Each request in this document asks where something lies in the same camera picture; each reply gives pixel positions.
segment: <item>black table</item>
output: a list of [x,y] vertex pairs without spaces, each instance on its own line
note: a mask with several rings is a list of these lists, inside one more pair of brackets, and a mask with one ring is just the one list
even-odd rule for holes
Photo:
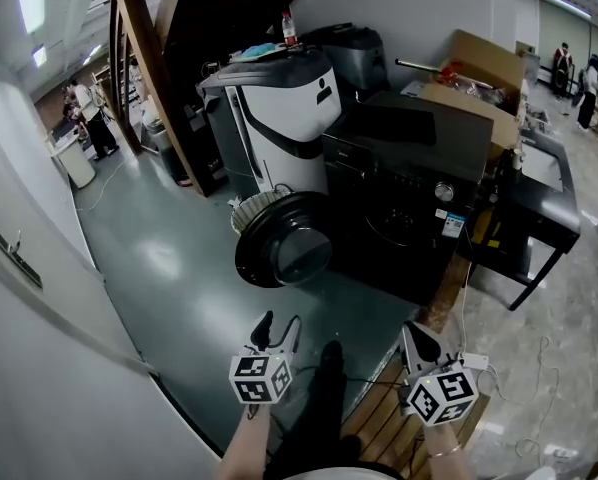
[[[491,190],[494,202],[486,204],[492,206],[492,218],[481,243],[470,243],[465,238],[459,247],[459,253],[472,261],[471,273],[476,265],[481,265],[526,287],[508,307],[510,311],[517,309],[539,286],[559,258],[572,249],[580,234],[574,185],[563,145],[536,130],[522,131],[522,142],[526,152],[522,170],[515,171],[509,162],[504,163],[495,177]],[[499,222],[502,227],[512,228],[519,237],[517,245],[506,253],[488,246]],[[528,277],[531,237],[554,248],[534,278]]]

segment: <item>washing machine control knob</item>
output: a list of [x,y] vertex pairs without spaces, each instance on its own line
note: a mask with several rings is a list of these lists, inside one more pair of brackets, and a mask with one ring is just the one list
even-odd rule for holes
[[450,183],[439,182],[435,186],[435,196],[444,203],[449,203],[455,197],[455,189]]

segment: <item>red bottle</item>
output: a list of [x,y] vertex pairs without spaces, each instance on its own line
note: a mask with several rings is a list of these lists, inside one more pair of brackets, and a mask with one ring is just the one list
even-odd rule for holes
[[288,11],[282,13],[281,28],[283,29],[283,39],[286,46],[294,46],[298,43],[297,32],[295,31],[295,23]]

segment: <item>green floor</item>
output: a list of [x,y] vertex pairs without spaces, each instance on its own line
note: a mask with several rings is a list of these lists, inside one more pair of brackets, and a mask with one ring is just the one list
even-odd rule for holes
[[[97,200],[106,179],[130,155],[95,165],[97,177],[79,191],[77,207]],[[230,227],[228,185],[208,199],[177,187],[159,159],[130,157],[81,222],[115,307],[144,357],[161,372],[172,396],[221,449],[242,407],[228,382],[231,356],[262,313],[275,315],[273,339],[290,318],[303,330],[293,369],[318,363],[321,348],[337,339],[346,373],[369,377],[396,342],[415,307],[333,272],[299,288],[262,289],[234,267],[238,236]],[[301,374],[274,414],[290,426],[305,402],[310,374]],[[349,383],[347,406],[364,388]]]

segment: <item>white trash bin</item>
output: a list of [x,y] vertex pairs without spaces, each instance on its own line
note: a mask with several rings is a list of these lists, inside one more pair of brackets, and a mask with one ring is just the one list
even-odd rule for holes
[[95,177],[95,170],[81,149],[77,136],[75,135],[65,144],[61,142],[57,144],[59,147],[55,149],[52,156],[59,159],[77,187],[85,187]]

